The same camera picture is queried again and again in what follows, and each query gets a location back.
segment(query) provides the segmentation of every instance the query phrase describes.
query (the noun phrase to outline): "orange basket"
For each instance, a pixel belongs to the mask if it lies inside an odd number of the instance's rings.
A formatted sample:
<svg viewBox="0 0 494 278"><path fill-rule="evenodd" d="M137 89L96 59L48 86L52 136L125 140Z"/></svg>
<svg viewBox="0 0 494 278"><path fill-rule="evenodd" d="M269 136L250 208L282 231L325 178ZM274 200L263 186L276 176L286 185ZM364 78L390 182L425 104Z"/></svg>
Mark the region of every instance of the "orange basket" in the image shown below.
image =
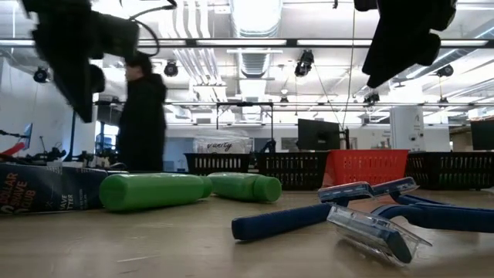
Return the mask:
<svg viewBox="0 0 494 278"><path fill-rule="evenodd" d="M404 177L408 150L336 150L327 156L323 188L366 181L378 185Z"/></svg>

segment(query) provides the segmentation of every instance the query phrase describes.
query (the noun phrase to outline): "wooden table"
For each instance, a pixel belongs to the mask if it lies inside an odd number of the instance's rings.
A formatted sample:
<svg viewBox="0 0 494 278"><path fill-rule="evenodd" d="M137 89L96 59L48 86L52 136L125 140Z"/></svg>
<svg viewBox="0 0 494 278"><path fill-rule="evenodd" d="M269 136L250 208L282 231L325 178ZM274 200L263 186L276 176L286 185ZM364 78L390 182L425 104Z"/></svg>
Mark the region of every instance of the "wooden table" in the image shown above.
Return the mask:
<svg viewBox="0 0 494 278"><path fill-rule="evenodd" d="M487 191L416 194L494 207L494 193ZM341 242L329 223L249 244L232 238L234 217L315 203L313 192L288 192L273 205L209 198L133 214L90 211L2 217L0 273L5 278L494 276L490 234L410 227L434 247L419 249L418 258L402 269L367 258ZM371 210L375 205L360 202L354 208Z"/></svg>

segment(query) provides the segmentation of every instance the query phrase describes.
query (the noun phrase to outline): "plastic crate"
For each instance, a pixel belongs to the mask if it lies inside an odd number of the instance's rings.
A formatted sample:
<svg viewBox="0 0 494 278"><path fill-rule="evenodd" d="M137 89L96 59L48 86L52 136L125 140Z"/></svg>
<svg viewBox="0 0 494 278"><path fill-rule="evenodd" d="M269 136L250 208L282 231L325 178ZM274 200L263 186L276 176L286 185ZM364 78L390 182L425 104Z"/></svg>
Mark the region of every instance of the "plastic crate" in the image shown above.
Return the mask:
<svg viewBox="0 0 494 278"><path fill-rule="evenodd" d="M323 184L327 151L257 154L259 173L278 178L283 190L315 190Z"/></svg>
<svg viewBox="0 0 494 278"><path fill-rule="evenodd" d="M421 152L408 155L407 176L424 189L480 190L494 186L492 152Z"/></svg>
<svg viewBox="0 0 494 278"><path fill-rule="evenodd" d="M193 175L209 175L215 172L246 173L250 154L184 154L188 172Z"/></svg>
<svg viewBox="0 0 494 278"><path fill-rule="evenodd" d="M327 157L323 187L366 181L378 185L404 177L408 150L336 150Z"/></svg>

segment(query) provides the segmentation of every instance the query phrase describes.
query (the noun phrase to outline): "black basket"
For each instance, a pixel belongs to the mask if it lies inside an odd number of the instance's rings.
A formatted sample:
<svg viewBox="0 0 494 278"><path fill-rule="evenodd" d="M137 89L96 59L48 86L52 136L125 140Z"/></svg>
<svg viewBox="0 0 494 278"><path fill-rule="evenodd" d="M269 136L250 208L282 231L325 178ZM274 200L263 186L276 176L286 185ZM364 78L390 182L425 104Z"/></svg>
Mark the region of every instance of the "black basket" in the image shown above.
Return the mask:
<svg viewBox="0 0 494 278"><path fill-rule="evenodd" d="M323 184L328 152L257 154L259 173L278 178L283 190L315 190Z"/></svg>
<svg viewBox="0 0 494 278"><path fill-rule="evenodd" d="M424 189L480 190L494 186L494 153L423 152L408 155L406 175Z"/></svg>
<svg viewBox="0 0 494 278"><path fill-rule="evenodd" d="M216 172L246 173L250 154L184 154L189 174L209 175Z"/></svg>

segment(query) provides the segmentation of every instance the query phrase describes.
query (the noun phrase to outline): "white bag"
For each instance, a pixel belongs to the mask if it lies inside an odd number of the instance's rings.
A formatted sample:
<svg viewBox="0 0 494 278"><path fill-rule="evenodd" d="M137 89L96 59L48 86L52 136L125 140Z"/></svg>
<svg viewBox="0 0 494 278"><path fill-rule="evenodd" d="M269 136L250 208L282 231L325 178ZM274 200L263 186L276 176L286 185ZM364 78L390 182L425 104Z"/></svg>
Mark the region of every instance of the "white bag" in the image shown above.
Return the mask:
<svg viewBox="0 0 494 278"><path fill-rule="evenodd" d="M200 131L194 139L194 153L198 154L248 154L253 139L245 131Z"/></svg>

